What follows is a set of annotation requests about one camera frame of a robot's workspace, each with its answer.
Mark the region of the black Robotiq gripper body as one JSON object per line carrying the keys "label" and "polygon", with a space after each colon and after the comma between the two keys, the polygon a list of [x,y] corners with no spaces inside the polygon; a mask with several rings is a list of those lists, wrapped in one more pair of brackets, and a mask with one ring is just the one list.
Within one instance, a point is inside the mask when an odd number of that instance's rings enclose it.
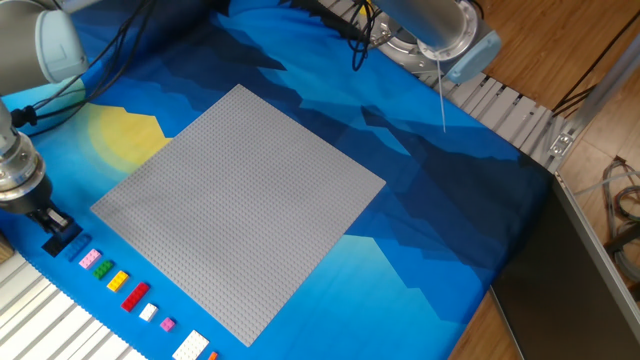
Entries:
{"label": "black Robotiq gripper body", "polygon": [[1,209],[12,214],[29,214],[51,206],[53,187],[48,176],[26,195],[14,200],[2,200]]}

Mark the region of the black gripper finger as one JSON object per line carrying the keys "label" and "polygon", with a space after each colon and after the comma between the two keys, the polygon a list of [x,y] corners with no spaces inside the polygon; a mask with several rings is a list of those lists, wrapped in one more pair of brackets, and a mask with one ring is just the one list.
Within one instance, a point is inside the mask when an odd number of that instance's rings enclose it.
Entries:
{"label": "black gripper finger", "polygon": [[27,214],[27,217],[35,222],[46,233],[55,234],[60,231],[60,224],[57,223],[44,210],[36,210]]}
{"label": "black gripper finger", "polygon": [[72,217],[59,210],[57,207],[49,207],[46,210],[46,213],[48,218],[55,223],[57,228],[66,228],[73,222]]}

